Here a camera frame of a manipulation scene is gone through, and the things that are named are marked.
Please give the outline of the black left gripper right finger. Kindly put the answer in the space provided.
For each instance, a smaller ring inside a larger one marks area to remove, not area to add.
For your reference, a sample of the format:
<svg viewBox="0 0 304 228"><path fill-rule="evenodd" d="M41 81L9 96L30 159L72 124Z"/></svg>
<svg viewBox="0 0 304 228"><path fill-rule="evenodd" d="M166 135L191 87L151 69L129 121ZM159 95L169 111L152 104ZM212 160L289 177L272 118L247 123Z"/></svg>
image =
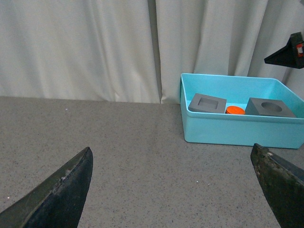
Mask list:
<svg viewBox="0 0 304 228"><path fill-rule="evenodd" d="M304 226L304 170L254 144L250 159L263 194L282 228Z"/></svg>

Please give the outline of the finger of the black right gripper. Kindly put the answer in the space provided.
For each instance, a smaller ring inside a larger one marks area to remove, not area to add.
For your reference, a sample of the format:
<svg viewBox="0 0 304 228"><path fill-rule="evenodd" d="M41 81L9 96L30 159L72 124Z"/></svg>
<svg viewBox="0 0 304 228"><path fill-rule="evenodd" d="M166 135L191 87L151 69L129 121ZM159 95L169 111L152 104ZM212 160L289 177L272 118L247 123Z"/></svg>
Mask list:
<svg viewBox="0 0 304 228"><path fill-rule="evenodd" d="M266 64L296 69L304 67L304 40L301 32L293 33L287 44L264 59Z"/></svg>

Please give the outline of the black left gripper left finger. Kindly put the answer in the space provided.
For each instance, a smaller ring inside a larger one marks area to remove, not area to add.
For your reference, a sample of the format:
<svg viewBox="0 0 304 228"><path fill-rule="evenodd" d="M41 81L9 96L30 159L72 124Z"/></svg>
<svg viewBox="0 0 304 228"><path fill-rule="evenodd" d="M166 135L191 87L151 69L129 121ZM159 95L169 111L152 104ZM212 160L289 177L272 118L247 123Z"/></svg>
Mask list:
<svg viewBox="0 0 304 228"><path fill-rule="evenodd" d="M84 148L23 198L0 214L2 228L76 228L93 172Z"/></svg>

